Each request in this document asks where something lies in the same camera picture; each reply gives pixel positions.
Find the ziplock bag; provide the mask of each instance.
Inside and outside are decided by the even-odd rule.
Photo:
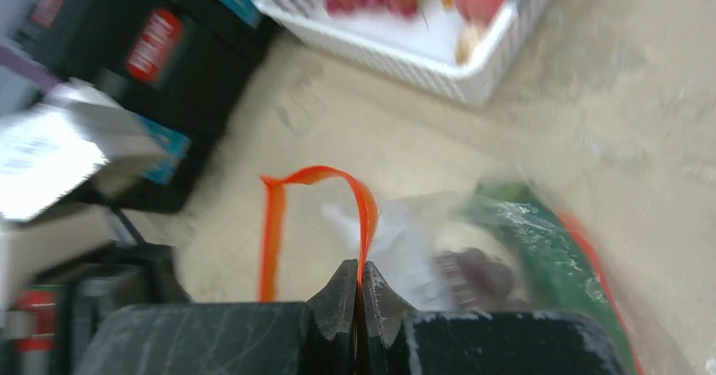
[[[285,185],[312,185],[327,177],[343,177],[355,195],[357,213],[340,197],[323,199],[319,208],[333,227],[323,236],[338,237],[359,254],[359,286],[362,267],[371,260],[391,288],[419,310],[582,313],[610,336],[624,373],[693,373],[648,309],[634,304],[634,292],[610,276],[577,219],[553,194],[522,177],[486,177],[472,193],[378,203],[365,185],[330,167],[309,167],[284,179],[264,177],[260,301],[276,297]]]

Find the plastic wrap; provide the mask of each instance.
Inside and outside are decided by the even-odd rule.
[[[269,204],[277,188],[284,196],[287,181],[270,182]],[[365,199],[361,205],[359,194],[366,188],[355,193],[359,213],[344,198],[322,199],[321,213],[334,229],[327,234],[340,238],[361,261],[372,261],[415,308],[582,313],[611,337],[625,373],[693,373],[648,308],[635,302],[638,292],[610,276],[577,219],[531,181],[487,177],[472,193],[377,202],[377,221],[367,217],[372,206]],[[271,209],[266,227],[280,233],[280,225],[268,223]],[[278,246],[264,246],[264,264],[272,253]]]

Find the orange strip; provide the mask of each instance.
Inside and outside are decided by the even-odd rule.
[[[363,270],[366,266],[368,249],[376,231],[376,201],[371,191],[348,173],[330,166],[309,166],[285,178],[261,177],[266,187],[266,204],[263,217],[261,272],[258,280],[258,300],[260,302],[276,300],[276,278],[286,209],[284,186],[291,184],[313,185],[331,177],[341,177],[348,182],[358,206],[358,219],[361,223],[361,251],[358,258],[358,278],[356,280],[360,289],[363,283]]]
[[[594,248],[592,247],[592,244],[587,238],[587,232],[584,230],[584,227],[581,223],[579,223],[579,220],[577,220],[576,218],[566,213],[557,214],[557,217],[559,218],[561,225],[564,226],[565,229],[567,229],[567,232],[570,234],[574,242],[577,243],[579,248],[582,249],[582,253],[584,253],[584,255],[587,257],[589,265],[592,266],[592,270],[596,273],[597,278],[599,278],[599,283],[604,290],[607,300],[609,300],[611,308],[616,314],[616,318],[619,320],[619,324],[621,324],[621,328],[624,329],[624,331],[626,332],[627,326],[624,323],[624,319],[621,317],[619,308],[616,306],[614,294],[611,293],[611,288],[609,287],[609,283],[607,283],[604,269],[599,262],[599,258],[597,258],[597,253],[595,252]],[[626,339],[629,341],[629,349],[632,350],[632,359],[634,360],[635,367],[634,369],[637,370],[638,375],[644,375],[644,370],[642,369],[642,365],[641,363],[639,363],[639,359],[634,350],[634,344],[632,343],[632,340],[628,335]]]

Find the green vegetable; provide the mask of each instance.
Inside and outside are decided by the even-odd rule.
[[[528,183],[479,183],[466,215],[516,253],[535,306],[591,316],[611,337],[626,373],[637,373],[624,329],[587,257]]]

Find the green object in bag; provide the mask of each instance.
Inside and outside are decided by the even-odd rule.
[[[586,314],[611,337],[626,373],[637,374],[620,319],[587,255],[526,182],[480,182],[466,215],[517,255],[538,308]]]

